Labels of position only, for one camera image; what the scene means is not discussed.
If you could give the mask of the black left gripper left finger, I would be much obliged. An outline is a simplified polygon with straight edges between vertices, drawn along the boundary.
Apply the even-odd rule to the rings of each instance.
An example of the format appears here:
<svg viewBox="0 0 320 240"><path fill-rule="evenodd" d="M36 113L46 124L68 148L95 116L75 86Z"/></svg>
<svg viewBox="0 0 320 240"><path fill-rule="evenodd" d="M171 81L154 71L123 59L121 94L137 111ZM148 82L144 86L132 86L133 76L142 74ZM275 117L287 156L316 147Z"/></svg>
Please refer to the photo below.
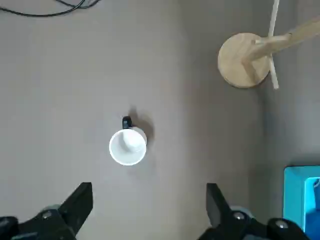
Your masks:
<svg viewBox="0 0 320 240"><path fill-rule="evenodd" d="M19 222L15 216L0 218L2 240L75 240L93 209L91 182L82 182L61 204L45 208Z"/></svg>

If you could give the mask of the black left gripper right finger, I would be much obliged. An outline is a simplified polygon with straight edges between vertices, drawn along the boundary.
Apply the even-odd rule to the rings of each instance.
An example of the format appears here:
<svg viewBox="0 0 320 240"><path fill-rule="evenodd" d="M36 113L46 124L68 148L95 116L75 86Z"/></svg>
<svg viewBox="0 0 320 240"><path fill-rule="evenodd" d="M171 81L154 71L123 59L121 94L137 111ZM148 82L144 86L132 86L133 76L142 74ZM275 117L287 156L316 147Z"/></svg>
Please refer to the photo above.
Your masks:
<svg viewBox="0 0 320 240"><path fill-rule="evenodd" d="M216 183L206 184L206 211L210 227L200 240L307 240L308 236L294 222L271 218L267 224L244 211L232 210Z"/></svg>

